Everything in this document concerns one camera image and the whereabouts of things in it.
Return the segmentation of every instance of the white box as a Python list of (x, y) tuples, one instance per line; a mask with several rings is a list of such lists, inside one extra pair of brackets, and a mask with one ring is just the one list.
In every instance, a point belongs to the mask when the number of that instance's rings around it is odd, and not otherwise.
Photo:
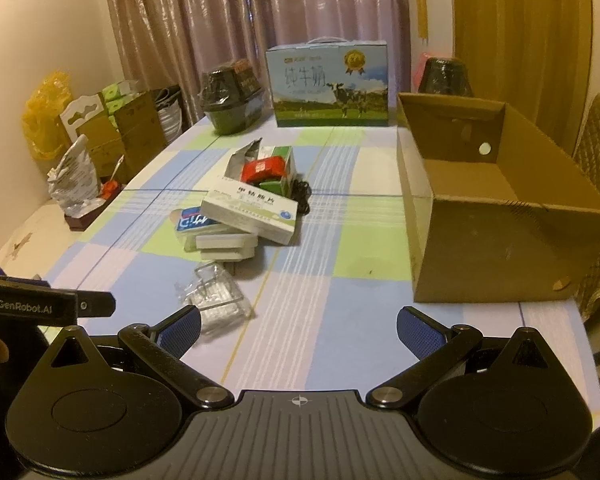
[(201, 212), (236, 229), (287, 245), (296, 230), (298, 202), (223, 176), (206, 194)]
[(244, 249), (258, 245), (258, 237), (252, 234), (198, 235), (196, 247), (199, 249)]
[(215, 260), (216, 262), (240, 262), (248, 258), (253, 258), (255, 253), (255, 247), (244, 247), (242, 249), (200, 249), (200, 257), (203, 260)]

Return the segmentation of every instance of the stack of boxes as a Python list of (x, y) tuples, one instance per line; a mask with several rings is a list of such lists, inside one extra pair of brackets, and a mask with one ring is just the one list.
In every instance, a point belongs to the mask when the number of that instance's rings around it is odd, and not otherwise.
[(201, 206), (171, 213), (184, 250), (200, 251), (204, 260), (252, 258), (258, 236), (287, 245), (296, 228), (298, 203), (289, 198), (296, 177), (291, 146), (256, 142), (234, 157)]
[(113, 83), (102, 89), (102, 99), (107, 107), (109, 122), (115, 129), (118, 129), (118, 124), (116, 123), (114, 113), (120, 110), (124, 105), (129, 104), (139, 95), (136, 81), (130, 80)]

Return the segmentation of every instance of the clear plastic bag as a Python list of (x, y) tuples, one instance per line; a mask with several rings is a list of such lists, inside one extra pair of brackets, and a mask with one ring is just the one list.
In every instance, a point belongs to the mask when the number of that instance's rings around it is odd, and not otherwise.
[(216, 262), (197, 267), (192, 281), (186, 286), (176, 284), (176, 291), (183, 306), (193, 304), (200, 311), (203, 340), (226, 333), (253, 316), (251, 303), (234, 278)]
[(69, 75), (53, 72), (25, 104), (22, 130), (31, 156), (45, 175), (58, 165), (71, 145), (59, 115), (73, 100)]

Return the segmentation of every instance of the checkered tablecloth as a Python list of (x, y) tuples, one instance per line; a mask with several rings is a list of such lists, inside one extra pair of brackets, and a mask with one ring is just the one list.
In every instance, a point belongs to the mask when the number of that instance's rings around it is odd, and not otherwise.
[[(311, 213), (283, 247), (261, 239), (256, 257), (235, 267), (254, 319), (183, 357), (235, 395), (244, 388), (331, 390), (362, 396), (416, 358), (397, 338), (400, 308), (414, 304), (396, 163), (396, 129), (278, 128), (269, 118), (240, 136), (218, 137), (202, 120), (135, 177), (46, 276), (53, 286), (110, 290), (116, 313), (88, 319), (91, 334), (133, 322), (155, 324), (179, 308), (177, 284), (200, 259), (185, 253), (168, 214), (199, 205), (235, 149), (294, 147), (311, 183)], [(447, 326), (484, 335), (535, 326), (554, 349), (600, 424), (600, 390), (573, 301), (513, 304), (415, 304)]]

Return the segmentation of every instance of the green box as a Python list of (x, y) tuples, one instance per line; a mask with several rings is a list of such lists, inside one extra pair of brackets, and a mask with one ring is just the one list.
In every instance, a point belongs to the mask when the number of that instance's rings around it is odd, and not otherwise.
[(102, 97), (106, 103), (120, 99), (125, 95), (135, 94), (138, 92), (137, 81), (120, 81), (119, 83), (113, 83), (102, 89)]
[(270, 156), (281, 156), (284, 159), (286, 175), (283, 178), (261, 182), (258, 187), (289, 198), (291, 196), (291, 184), (296, 177), (294, 151), (291, 146), (261, 146), (258, 152), (258, 160)]
[(107, 113), (113, 115), (115, 112), (120, 110), (124, 105), (129, 104), (134, 100), (133, 95), (125, 95), (113, 101), (107, 102)]

